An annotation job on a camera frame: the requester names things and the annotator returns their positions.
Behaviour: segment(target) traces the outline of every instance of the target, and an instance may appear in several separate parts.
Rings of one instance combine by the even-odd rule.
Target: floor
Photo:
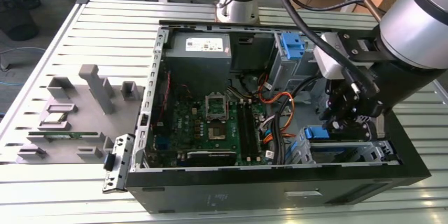
[[[71,9],[75,0],[41,0],[41,6],[30,11],[33,19],[38,25],[38,35],[23,42],[14,42],[0,33],[0,52],[17,47],[46,48],[53,36],[63,22],[63,19]],[[170,0],[171,2],[198,4],[211,4],[217,0]],[[258,5],[263,7],[281,7],[277,0],[258,0]],[[10,70],[0,72],[0,82],[23,83],[39,60],[42,53],[35,49],[14,50],[1,55],[1,59],[10,63]],[[443,87],[448,87],[448,74],[439,78]],[[0,113],[7,111],[7,108],[19,91],[19,86],[7,86],[0,84]]]

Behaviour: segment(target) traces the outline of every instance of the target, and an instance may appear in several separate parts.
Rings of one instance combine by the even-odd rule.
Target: circuit board
[[[262,165],[265,163],[261,155],[254,158],[246,158],[241,155],[239,129],[237,107],[241,106],[235,102],[226,102],[227,120],[205,119],[205,101],[189,101],[174,104],[171,116],[171,130],[169,136],[155,136],[154,147],[149,156],[151,160],[157,159],[161,167],[179,167],[178,160],[187,152],[209,151],[209,152],[234,152],[234,165]],[[263,114],[262,104],[246,104],[253,116],[253,124],[258,125],[258,116]],[[221,113],[219,104],[209,104],[207,111]],[[250,133],[257,140],[258,133],[255,130]]]

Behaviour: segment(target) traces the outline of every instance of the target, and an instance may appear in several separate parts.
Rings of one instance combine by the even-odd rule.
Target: metal bracket
[[[221,100],[221,106],[222,106],[222,113],[210,113],[209,107],[210,107],[210,100]],[[225,95],[221,95],[218,92],[211,92],[209,95],[205,96],[205,119],[207,121],[213,119],[218,119],[221,121],[226,121],[227,111],[226,111],[226,99]]]
[[[107,154],[103,161],[103,169],[106,169],[102,193],[122,193],[127,191],[125,186],[125,177],[127,176],[131,147],[134,135],[125,134],[114,140],[111,153]]]

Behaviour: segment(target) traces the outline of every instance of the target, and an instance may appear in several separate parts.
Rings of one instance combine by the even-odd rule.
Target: ram slot
[[[239,132],[241,158],[255,158],[258,156],[254,119],[249,104],[238,105],[237,126]]]

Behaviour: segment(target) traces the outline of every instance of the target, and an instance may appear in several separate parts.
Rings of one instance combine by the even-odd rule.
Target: motherboard
[[[175,102],[173,106],[170,132],[153,136],[150,167],[265,163],[257,131],[263,104],[227,101],[223,95],[210,94],[205,100]]]

